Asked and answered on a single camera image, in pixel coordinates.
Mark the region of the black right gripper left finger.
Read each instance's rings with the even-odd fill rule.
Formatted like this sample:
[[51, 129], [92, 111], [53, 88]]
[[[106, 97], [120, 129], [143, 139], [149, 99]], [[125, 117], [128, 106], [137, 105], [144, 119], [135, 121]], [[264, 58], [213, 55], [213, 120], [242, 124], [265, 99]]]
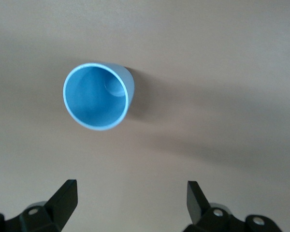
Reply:
[[67, 180], [48, 200], [29, 205], [6, 220], [0, 213], [0, 232], [60, 232], [77, 207], [77, 181]]

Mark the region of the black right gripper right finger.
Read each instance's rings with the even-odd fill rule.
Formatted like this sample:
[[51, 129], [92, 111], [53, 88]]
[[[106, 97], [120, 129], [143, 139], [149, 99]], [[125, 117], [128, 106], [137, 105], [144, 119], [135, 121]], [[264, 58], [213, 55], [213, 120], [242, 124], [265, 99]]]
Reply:
[[187, 232], [278, 232], [277, 224], [268, 217], [248, 215], [244, 221], [237, 219], [221, 204], [209, 203], [198, 182], [188, 181], [187, 209], [192, 224]]

